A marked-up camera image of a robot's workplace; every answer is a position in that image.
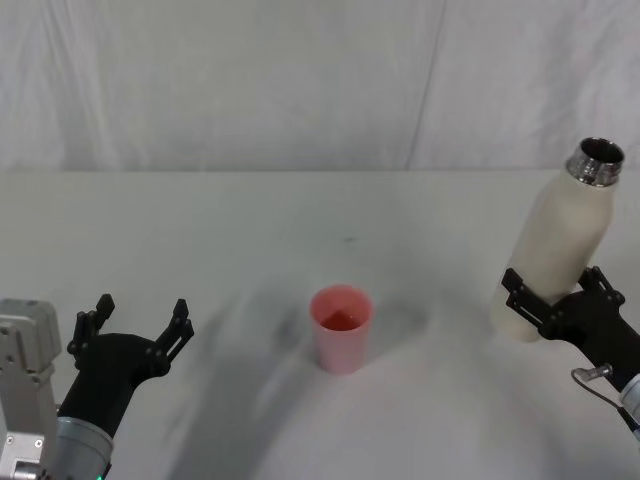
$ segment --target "plastic cup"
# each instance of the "plastic cup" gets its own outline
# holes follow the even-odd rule
[[[362,290],[334,285],[316,293],[309,307],[320,366],[346,375],[364,364],[373,304]]]

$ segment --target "bottle cap opening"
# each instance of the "bottle cap opening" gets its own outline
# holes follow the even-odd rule
[[[567,160],[567,171],[576,180],[594,187],[617,183],[624,152],[605,138],[585,138]]]

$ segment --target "white bottle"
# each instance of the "white bottle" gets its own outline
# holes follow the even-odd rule
[[[604,236],[623,160],[613,142],[587,138],[538,195],[507,268],[548,303],[574,289]],[[535,327],[506,306],[508,296],[499,284],[490,312],[494,327],[524,342],[537,340]]]

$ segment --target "white table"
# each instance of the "white table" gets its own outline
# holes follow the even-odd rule
[[[52,301],[65,345],[103,292],[116,301],[105,331],[152,338],[188,300],[196,336],[134,396],[111,480],[635,479],[631,434],[569,378],[580,353],[488,326],[549,176],[3,176],[0,292]],[[639,181],[625,172],[595,259],[636,327]],[[309,353],[307,302],[333,282],[377,304],[372,358],[344,378]],[[66,353],[56,368],[62,399]]]

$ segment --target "white curtain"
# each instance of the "white curtain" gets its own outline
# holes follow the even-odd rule
[[[5,0],[1,170],[557,166],[640,145],[638,0]]]

